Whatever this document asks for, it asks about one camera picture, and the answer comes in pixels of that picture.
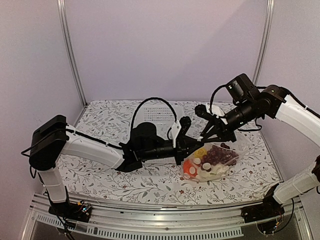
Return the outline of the white plastic mesh basket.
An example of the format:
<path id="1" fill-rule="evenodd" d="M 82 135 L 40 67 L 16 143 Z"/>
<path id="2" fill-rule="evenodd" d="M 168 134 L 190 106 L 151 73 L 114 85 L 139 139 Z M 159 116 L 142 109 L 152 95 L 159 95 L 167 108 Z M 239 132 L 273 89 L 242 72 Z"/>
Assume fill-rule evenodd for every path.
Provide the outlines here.
<path id="1" fill-rule="evenodd" d="M 156 126 L 156 133 L 159 137 L 168 140 L 168 130 L 175 121 L 172 110 L 164 103 L 145 103 L 137 112 L 134 120 L 134 127 L 148 122 Z"/>

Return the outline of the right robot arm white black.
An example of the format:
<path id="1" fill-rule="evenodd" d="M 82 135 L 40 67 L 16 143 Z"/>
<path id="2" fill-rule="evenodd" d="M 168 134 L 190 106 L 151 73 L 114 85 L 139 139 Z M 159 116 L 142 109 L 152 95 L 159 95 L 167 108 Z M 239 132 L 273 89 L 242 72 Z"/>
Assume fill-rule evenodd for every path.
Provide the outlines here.
<path id="1" fill-rule="evenodd" d="M 226 89 L 232 98 L 234 108 L 227 113 L 214 109 L 214 96 L 220 89 Z M 286 133 L 279 149 L 284 153 L 292 150 L 299 159 L 307 157 L 307 150 L 320 147 L 320 116 L 303 104 L 290 90 L 278 85 L 256 86 L 242 73 L 226 84 L 217 87 L 207 105 L 195 108 L 199 117 L 207 120 L 200 134 L 202 143 L 236 140 L 235 130 L 252 120 L 269 117 L 285 125 Z M 320 186 L 320 158 L 303 160 L 300 172 L 286 181 L 273 186 L 258 213 L 269 218 L 286 201 L 303 195 Z"/>

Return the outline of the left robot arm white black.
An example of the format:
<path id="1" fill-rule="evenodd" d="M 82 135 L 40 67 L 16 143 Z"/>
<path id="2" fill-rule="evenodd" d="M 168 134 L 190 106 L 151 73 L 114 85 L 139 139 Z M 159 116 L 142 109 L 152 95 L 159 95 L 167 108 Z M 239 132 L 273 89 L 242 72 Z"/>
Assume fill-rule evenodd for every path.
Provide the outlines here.
<path id="1" fill-rule="evenodd" d="M 142 168 L 143 162 L 174 158 L 180 165 L 204 143 L 186 135 L 191 126 L 189 117 L 182 117 L 171 126 L 171 138 L 157 135 L 156 125 L 142 122 L 130 129 L 127 143 L 113 145 L 76 130 L 67 124 L 66 117 L 57 115 L 33 132 L 31 146 L 21 152 L 28 157 L 30 166 L 39 173 L 49 199 L 63 216 L 74 213 L 68 201 L 67 190 L 57 168 L 61 155 L 72 155 L 102 163 L 119 172 L 129 173 Z"/>

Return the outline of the orange mini pumpkin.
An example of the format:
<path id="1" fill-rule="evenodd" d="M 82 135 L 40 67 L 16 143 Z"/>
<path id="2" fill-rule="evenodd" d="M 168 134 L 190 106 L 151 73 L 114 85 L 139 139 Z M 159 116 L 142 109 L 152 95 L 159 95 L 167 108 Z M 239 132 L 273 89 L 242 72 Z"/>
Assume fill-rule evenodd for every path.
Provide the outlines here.
<path id="1" fill-rule="evenodd" d="M 198 166 L 192 160 L 185 160 L 182 166 L 183 177 L 185 179 L 194 179 L 198 173 Z"/>

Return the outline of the clear zip top bag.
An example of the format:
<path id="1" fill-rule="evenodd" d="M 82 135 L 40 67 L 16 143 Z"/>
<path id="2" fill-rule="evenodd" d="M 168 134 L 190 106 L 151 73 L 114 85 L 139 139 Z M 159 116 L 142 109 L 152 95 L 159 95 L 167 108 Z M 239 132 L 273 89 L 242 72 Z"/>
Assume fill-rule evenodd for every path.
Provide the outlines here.
<path id="1" fill-rule="evenodd" d="M 207 182 L 227 176 L 252 148 L 251 141 L 238 132 L 235 142 L 210 142 L 191 153 L 181 164 L 185 180 Z"/>

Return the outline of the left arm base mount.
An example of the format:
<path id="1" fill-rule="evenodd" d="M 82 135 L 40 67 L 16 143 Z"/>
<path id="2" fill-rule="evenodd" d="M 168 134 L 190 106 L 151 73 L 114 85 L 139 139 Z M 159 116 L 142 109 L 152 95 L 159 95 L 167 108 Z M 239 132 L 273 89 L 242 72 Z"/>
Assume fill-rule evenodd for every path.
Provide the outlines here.
<path id="1" fill-rule="evenodd" d="M 72 203 L 68 199 L 65 202 L 54 203 L 49 199 L 50 207 L 48 212 L 60 218 L 88 223 L 92 214 L 92 205 L 80 201 Z"/>

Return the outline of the dark red grape bunch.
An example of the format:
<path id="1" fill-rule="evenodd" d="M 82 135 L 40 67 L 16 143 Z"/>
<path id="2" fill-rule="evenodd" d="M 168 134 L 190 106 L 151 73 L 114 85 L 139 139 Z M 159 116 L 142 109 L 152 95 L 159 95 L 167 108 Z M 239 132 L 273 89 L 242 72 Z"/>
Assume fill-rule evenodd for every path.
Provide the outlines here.
<path id="1" fill-rule="evenodd" d="M 233 166 L 237 163 L 239 156 L 237 152 L 231 150 L 231 147 L 225 143 L 220 145 L 212 144 L 206 155 L 202 157 L 201 164 L 210 163 L 211 165 L 216 165 L 220 163 L 225 166 Z"/>

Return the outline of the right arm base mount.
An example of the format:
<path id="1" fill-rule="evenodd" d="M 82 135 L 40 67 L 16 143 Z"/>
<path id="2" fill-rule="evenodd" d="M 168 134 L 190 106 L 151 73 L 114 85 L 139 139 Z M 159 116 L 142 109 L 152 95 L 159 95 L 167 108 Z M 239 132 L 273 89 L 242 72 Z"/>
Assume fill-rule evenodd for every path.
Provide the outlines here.
<path id="1" fill-rule="evenodd" d="M 271 235 L 276 232 L 285 213 L 283 205 L 273 198 L 274 191 L 278 185 L 277 183 L 268 190 L 262 203 L 241 208 L 241 217 L 245 223 L 273 218 L 272 221 L 257 225 L 258 230 L 264 235 Z"/>

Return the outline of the yellow squash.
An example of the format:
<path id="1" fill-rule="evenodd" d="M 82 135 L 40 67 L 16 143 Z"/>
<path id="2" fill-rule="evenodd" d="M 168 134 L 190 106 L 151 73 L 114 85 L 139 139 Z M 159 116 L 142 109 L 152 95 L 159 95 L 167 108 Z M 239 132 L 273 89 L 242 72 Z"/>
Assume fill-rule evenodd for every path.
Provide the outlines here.
<path id="1" fill-rule="evenodd" d="M 204 147 L 201 147 L 198 150 L 196 150 L 193 154 L 195 158 L 202 159 L 202 157 L 207 154 L 207 150 Z"/>

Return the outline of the white cauliflower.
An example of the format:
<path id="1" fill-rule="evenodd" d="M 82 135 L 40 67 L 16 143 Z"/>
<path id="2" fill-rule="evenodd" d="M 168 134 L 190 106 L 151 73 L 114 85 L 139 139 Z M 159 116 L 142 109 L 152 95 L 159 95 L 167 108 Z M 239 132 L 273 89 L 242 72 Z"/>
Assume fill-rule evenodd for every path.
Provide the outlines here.
<path id="1" fill-rule="evenodd" d="M 212 165 L 206 162 L 197 170 L 196 179 L 200 181 L 217 180 L 221 177 L 225 177 L 229 171 L 230 167 L 228 165 L 223 165 L 221 163 Z"/>

